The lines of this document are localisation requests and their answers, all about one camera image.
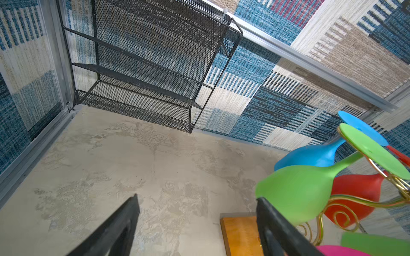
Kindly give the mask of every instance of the metal shelf frame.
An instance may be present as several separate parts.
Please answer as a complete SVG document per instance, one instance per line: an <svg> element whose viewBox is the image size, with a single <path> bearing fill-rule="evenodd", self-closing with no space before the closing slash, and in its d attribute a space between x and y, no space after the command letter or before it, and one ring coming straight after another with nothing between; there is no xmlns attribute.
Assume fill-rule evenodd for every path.
<svg viewBox="0 0 410 256"><path fill-rule="evenodd" d="M204 83L212 62L218 53L225 56L226 63L217 79L218 84L243 36L234 19L200 0L134 0L127 3L91 0L93 35L66 27L61 0L56 3L66 50L69 52L68 32L95 43L96 64L73 63L68 55L73 81L73 66L97 73L97 81L87 92L75 91L75 104L83 103L188 133L198 120L191 120L192 107L199 109L201 114L216 87ZM130 45L126 41L130 38L113 36L106 26L111 30L118 28L118 34L131 32L133 43ZM150 55L142 53L141 56L141 49L146 44L152 47L150 41L141 44L147 36L163 42L167 39L175 41L169 44L166 41L166 48L159 50L154 45L158 50L154 56L149 51ZM155 57L155 54L159 54L160 59L163 54L178 55L186 48L194 52L184 59L189 68L181 63L170 68L169 63L158 63ZM195 63L201 65L200 69L195 69ZM202 87L210 89L203 106L195 102Z"/></svg>

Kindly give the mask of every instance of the black metal mesh shelf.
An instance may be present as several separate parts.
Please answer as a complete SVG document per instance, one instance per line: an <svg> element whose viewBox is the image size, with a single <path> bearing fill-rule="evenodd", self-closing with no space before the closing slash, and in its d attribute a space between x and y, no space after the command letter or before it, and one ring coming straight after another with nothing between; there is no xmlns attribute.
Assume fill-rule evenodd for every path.
<svg viewBox="0 0 410 256"><path fill-rule="evenodd" d="M120 80L120 81L123 81L125 83L131 84L131 85L134 85L134 86L137 86L137 87L140 87L141 89L145 89L147 91L151 91L151 92L157 93L159 95L166 96L167 98L169 98L169 100L174 99L174 100L180 101L182 103L188 104L189 106L194 106L196 108L201 109L201 106L199 106L195 102L195 100L193 100L193 99L189 99L189 98L184 97L182 95L179 95L179 94L176 94L174 92L165 90L161 87L157 87L155 85L146 83L144 81L135 79L133 77L129 77L127 75L124 75L124 74L121 74L119 72L110 70L108 68L105 68L105 67L102 67L102 66L99 66L99 65L94 65L94 64L73 63L73 65L75 65L77 67L80 67L80 68L88 69L90 71L93 71L93 72L96 72L96 73L99 73L99 74L102 74L102 75L105 75L105 76L108 76L108 77L111 77L111 78L114 78L114 79L117 79L117 80Z"/></svg>
<svg viewBox="0 0 410 256"><path fill-rule="evenodd" d="M98 39L195 81L241 36L227 15L223 23L178 0L95 0L95 9Z"/></svg>
<svg viewBox="0 0 410 256"><path fill-rule="evenodd" d="M123 55L127 55L130 58L136 59L134 62L137 64L138 71L139 73L144 74L143 76L149 76L149 77L155 77L158 76L159 78L161 78L160 80L155 79L155 83L158 83L160 87L162 88L171 88L173 89L173 86L170 86L170 84L176 84L177 85L177 89L179 84L182 84L183 87L185 87L185 89L182 89L183 91L188 91L189 89L191 90L197 90L200 86L206 86L209 88L212 88L211 86L204 84L200 81L195 81L190 77L187 77L183 74L179 74L173 70L170 70L169 68L160 66L152 61L149 61L147 59L141 58L138 55L135 55L133 53L127 52L121 48L118 48L114 45L111 45L107 42L104 42L98 38L95 38L93 36L89 36L87 34L75 31L73 29L69 29L67 27L64 27L65 30L74 33L76 35L79 35L81 37L87 38L88 40L94 41L97 43L97 47L98 45L103 45L107 48L111 48L114 51L118 52L119 57L122 57Z"/></svg>
<svg viewBox="0 0 410 256"><path fill-rule="evenodd" d="M161 101L103 81L90 92L76 90L82 104L191 132L190 109Z"/></svg>
<svg viewBox="0 0 410 256"><path fill-rule="evenodd" d="M205 107L196 102L202 86L211 91L204 105L214 90L203 83L212 62L218 53L225 56L219 81L243 34L201 0L91 0L93 35L87 35L64 26L56 2L61 26L71 32L64 33L67 50L67 35L95 46L95 61L72 63L98 74L88 92L76 90L76 103L189 133L192 113L200 116ZM75 49L90 55L90 47Z"/></svg>

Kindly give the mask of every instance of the textured wall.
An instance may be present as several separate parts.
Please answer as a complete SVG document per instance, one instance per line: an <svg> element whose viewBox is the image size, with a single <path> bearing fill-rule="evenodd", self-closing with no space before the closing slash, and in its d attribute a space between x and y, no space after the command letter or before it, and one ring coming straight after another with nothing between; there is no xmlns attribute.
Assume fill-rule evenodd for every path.
<svg viewBox="0 0 410 256"><path fill-rule="evenodd" d="M0 2L0 174L62 109L35 0Z"/></svg>
<svg viewBox="0 0 410 256"><path fill-rule="evenodd" d="M213 2L381 97L410 78L407 1ZM205 82L213 84L220 69L216 60ZM197 100L201 102L203 97L206 94L200 93ZM341 122L337 111L359 116L369 107L245 39L197 128L292 150L320 144L334 135ZM284 133L285 143L280 137Z"/></svg>

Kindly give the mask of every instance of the black metal bar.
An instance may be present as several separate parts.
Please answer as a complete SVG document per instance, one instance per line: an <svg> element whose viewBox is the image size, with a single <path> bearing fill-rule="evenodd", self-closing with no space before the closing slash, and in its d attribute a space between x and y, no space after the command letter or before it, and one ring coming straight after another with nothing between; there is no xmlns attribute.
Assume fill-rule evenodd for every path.
<svg viewBox="0 0 410 256"><path fill-rule="evenodd" d="M61 14L61 7L60 7L60 2L59 0L55 0L56 4L57 4L57 10L58 10L58 16L60 18L60 25L63 28L64 27L64 23L63 23L63 16ZM68 42L67 42L67 35L66 32L64 31L64 29L61 29L61 32L63 33L63 37L64 37L64 45L66 46L66 51L67 51L67 55L68 55L68 61L71 64L71 55L70 55L70 50L68 48ZM73 66L70 65L70 71L71 71L71 79L73 81L73 86L74 86L74 91L75 91L75 80L74 80L74 71L73 71Z"/></svg>
<svg viewBox="0 0 410 256"><path fill-rule="evenodd" d="M84 242L67 256L128 256L131 252L140 209L135 194L128 198Z"/></svg>
<svg viewBox="0 0 410 256"><path fill-rule="evenodd" d="M163 96L169 97L169 98L174 99L174 100L178 100L180 102L183 102L183 103L186 103L188 105L191 105L191 106L194 106L196 108L201 109L201 107L198 105L198 103L196 103L195 100L193 100L193 99L189 99L185 96L182 96L182 95L176 94L174 92L165 90L161 87L146 83L146 82L138 80L136 78L129 77L127 75L118 73L118 72L113 71L111 69L104 68L102 66L98 66L98 65L94 65L94 64L73 63L73 65L75 65L77 67L80 67L80 68L88 69L88 70L96 72L96 73L100 73L102 75L106 75L108 77L115 78L115 79L123 81L125 83L132 84L134 86L143 88L145 90L161 94Z"/></svg>
<svg viewBox="0 0 410 256"><path fill-rule="evenodd" d="M236 43L236 46L238 46L238 44L239 44L239 43L241 42L241 40L242 40L242 36L244 35L244 32L242 31L241 26L239 26L238 23L236 23L236 21L235 21L234 18L231 18L231 20L235 23L235 26L238 27L239 32L241 33L241 38L240 38L240 40ZM231 54L230 54L231 56L230 56L230 57L232 57L232 55L233 55L233 53L235 52L235 50L236 50L236 47L234 48L234 50L231 51Z"/></svg>
<svg viewBox="0 0 410 256"><path fill-rule="evenodd" d="M190 126L191 126L191 127L190 127L190 129L189 129L189 133L192 133L192 131L193 131L193 129L194 129L194 125L191 124Z"/></svg>
<svg viewBox="0 0 410 256"><path fill-rule="evenodd" d="M201 90L201 86L198 88L198 90L196 90L196 93L195 93L195 97L194 97L194 100L196 100L196 97L198 97L198 94L199 94L199 91Z"/></svg>
<svg viewBox="0 0 410 256"><path fill-rule="evenodd" d="M211 68L211 66L212 66L212 64L213 64L213 62L214 62L214 60L215 60L215 57L216 57L216 55L218 54L218 49L219 49L222 45L224 45L223 40L224 40L224 38L225 38L227 32L228 32L228 29L225 31L225 34L224 34L223 37L221 38L221 40L220 40L220 42L219 42L219 45L218 45L218 47L217 47L217 50L215 51L214 55L212 56L212 60L209 62L209 65L208 65L208 67L207 67L207 72L204 74L204 77L202 78L202 82L203 82L204 84L205 84L205 77L206 77L207 74L209 73L210 68ZM198 90L197 90L197 92L196 92L196 94L195 94L194 100L196 100L196 97L198 96L200 90L201 90L201 87L198 88Z"/></svg>
<svg viewBox="0 0 410 256"><path fill-rule="evenodd" d="M324 256L264 197L257 199L256 223L265 256Z"/></svg>
<svg viewBox="0 0 410 256"><path fill-rule="evenodd" d="M93 89L97 85L98 81L99 81L99 79L97 79L97 81L91 86L91 88L88 90L87 94L82 98L81 101L78 102L78 104L81 104L87 98L88 94L90 94L93 91Z"/></svg>
<svg viewBox="0 0 410 256"><path fill-rule="evenodd" d="M125 55L128 55L128 56L130 56L131 58L137 59L137 60L142 61L142 62L144 62L144 63L147 63L147 64L149 64L149 65L155 66L155 67L160 68L160 69L162 69L162 70L164 70L164 71L166 71L166 72L172 73L173 75L176 75L176 76L185 78L185 79L187 79L187 80L189 80L189 81L192 81L192 82L195 82L195 83L197 83L197 84L199 84L199 85L206 86L206 87L208 87L208 88L212 88L211 86L209 86L209 85L207 85L207 84L201 83L201 82L196 81L196 80L194 80L194 79L192 79L192 78L190 78L190 77L188 77L188 76L186 76L186 75L182 75L182 74L180 74L180 73L177 73L177 72L175 72L175 71L172 71L172 70L170 70L169 68L163 67L163 66L158 65L158 64L156 64L156 63L154 63L154 62L152 62L152 61L149 61L149 60L147 60L147 59L144 59L144 58L142 58L142 57L140 57L140 56L138 56L138 55L135 55L135 54L133 54L133 53L130 53L130 52L128 52L128 51L126 51L126 50L123 50L123 49L121 49L121 48L118 48L118 47L116 47L116 46L114 46L114 45L112 45L112 44L106 43L106 42L104 42L104 41L102 41L102 40L100 40L100 39L98 39L98 38L96 38L96 37L89 36L89 35L87 35L87 34L84 34L84 33L78 32L78 31L75 31L75 30L73 30L73 29L69 29L69 28L67 28L67 27L64 27L64 29L67 30L67 31L70 31L70 32L72 32L72 33L74 33L74 34L77 34L77 35L79 35L79 36L82 36L82 37L84 37L84 38L87 38L87 39L89 39L89 40L91 40L91 41L94 41L96 44L101 44L101 45L103 45L103 46L109 47L109 48L114 49L114 50L116 50L116 51L119 51L119 52L121 52L121 53L123 53L123 54L125 54Z"/></svg>
<svg viewBox="0 0 410 256"><path fill-rule="evenodd" d="M109 84L109 85L111 85L111 86L115 86L115 87L117 87L117 88L120 88L120 89L129 91L129 92L132 92L132 93L137 93L137 94L140 94L140 95L144 95L144 96L146 96L146 97L149 97L149 98L152 98L152 99L155 99L155 100L160 100L160 101L163 101L163 102L166 102L166 103L175 105L175 106L179 106L179 107L186 108L186 109L192 108L192 106L186 107L186 106L178 105L178 104L176 104L176 103L169 102L169 101L166 101L166 100L163 100L163 99L160 99L160 98L155 98L155 97L153 97L153 96L146 95L146 94L143 94L143 93L139 93L139 92L130 90L130 89L128 89L128 88L124 88L124 87L121 87L121 86L118 86L118 85L116 85L116 84L112 84L112 83L109 83L109 82L106 82L106 81L103 81L103 80L99 80L99 81L100 81L101 83L104 83L104 84Z"/></svg>
<svg viewBox="0 0 410 256"><path fill-rule="evenodd" d="M100 97L100 98L103 98L103 99L106 99L106 100L111 100L111 101L113 101L113 102L117 102L117 103L122 104L122 105L130 106L130 107L133 107L133 108L136 108L136 109L140 109L140 110L143 110L143 111L146 111L146 112L150 112L150 113L153 113L153 114L155 114L155 115L160 115L160 116L163 116L163 117L166 117L166 118L170 118L170 119L174 119L174 120L177 120L177 121L180 121L180 122L184 122L184 123L187 123L187 124L192 124L192 123L187 122L187 121L184 121L184 120L180 120L180 119L173 118L173 117L170 117L170 116L162 115L162 114L160 114L160 113L156 113L156 112L153 112L153 111L150 111L150 110L142 109L142 108L139 108L139 107L137 107L137 106L129 105L129 104L127 104L127 103L120 102L120 101L118 101L118 100L109 99L109 98L107 98L107 97L100 96L100 95L97 95L97 94L94 94L94 93L90 93L90 95L93 95L93 96L96 96L96 97Z"/></svg>
<svg viewBox="0 0 410 256"><path fill-rule="evenodd" d="M232 52L235 52L236 48L238 47L239 43L241 42L241 39L242 39L242 37L240 37L239 40L236 41L236 43L235 43L235 45L234 45L234 47L233 47L233 49L232 49ZM194 127L195 127L195 125L196 125L196 122L198 122L198 120L199 120L199 118L200 118L202 112L204 111L206 104L208 103L209 99L211 98L212 93L214 92L214 89L215 89L216 86L218 85L219 80L221 80L221 77L222 77L223 73L225 72L225 69L228 67L229 62L230 62L230 60L232 59L232 55L233 55L233 54L231 54L231 56L229 57L228 61L226 62L225 67L223 68L221 74L219 75L218 80L216 81L214 88L212 89L211 93L209 94L209 96L208 96L208 98L207 98L207 100L206 100L206 102L205 102L203 108L201 109L201 112L199 113L197 119L195 120Z"/></svg>
<svg viewBox="0 0 410 256"><path fill-rule="evenodd" d="M191 113L192 113L192 106L189 108L189 122L192 122Z"/></svg>
<svg viewBox="0 0 410 256"><path fill-rule="evenodd" d="M91 0L91 11L93 14L93 30L94 30L94 37L98 38L97 35L97 13L96 13L96 1ZM95 48L96 48L96 64L100 64L100 60L98 59L98 44L95 42ZM97 73L97 80L100 80L100 74Z"/></svg>
<svg viewBox="0 0 410 256"><path fill-rule="evenodd" d="M184 4L184 5L189 5L189 4L187 4L187 3L185 3L184 1L181 1L181 0L176 0L176 1L177 1L177 2L180 2L180 3ZM210 16L209 14L206 14L205 12L201 11L200 9L198 9L198 8L192 6L192 5L189 5L189 7L193 8L193 9L195 9L196 11L202 13L203 15L205 15L205 16L211 18L212 20L216 21L217 23L219 23L219 24L221 24L221 25L223 25L223 26L225 26L225 27L230 28L229 24L225 24L225 23L221 22L220 20L215 19L214 17Z"/></svg>

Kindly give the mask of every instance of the wooden block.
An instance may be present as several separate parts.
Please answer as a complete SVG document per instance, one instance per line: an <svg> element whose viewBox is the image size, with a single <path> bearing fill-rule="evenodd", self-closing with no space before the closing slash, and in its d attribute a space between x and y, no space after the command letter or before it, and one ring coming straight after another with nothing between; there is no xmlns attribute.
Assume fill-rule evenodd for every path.
<svg viewBox="0 0 410 256"><path fill-rule="evenodd" d="M226 217L221 219L227 256L263 256L256 217Z"/></svg>

